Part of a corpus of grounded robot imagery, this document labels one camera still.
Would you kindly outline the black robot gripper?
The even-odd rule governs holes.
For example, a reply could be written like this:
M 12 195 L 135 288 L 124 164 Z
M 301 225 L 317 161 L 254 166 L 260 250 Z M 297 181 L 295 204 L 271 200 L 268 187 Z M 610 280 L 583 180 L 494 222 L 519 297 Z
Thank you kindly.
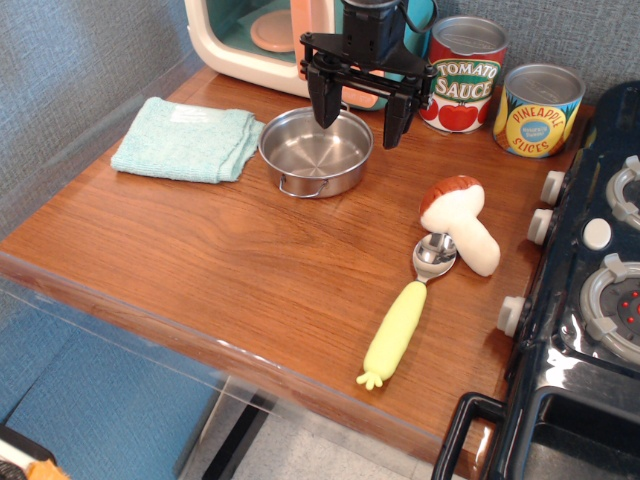
M 425 59 L 435 1 L 341 1 L 343 31 L 305 32 L 300 73 L 308 85 L 316 122 L 330 127 L 345 101 L 343 91 L 387 100 L 383 147 L 396 148 L 424 103 L 434 68 Z

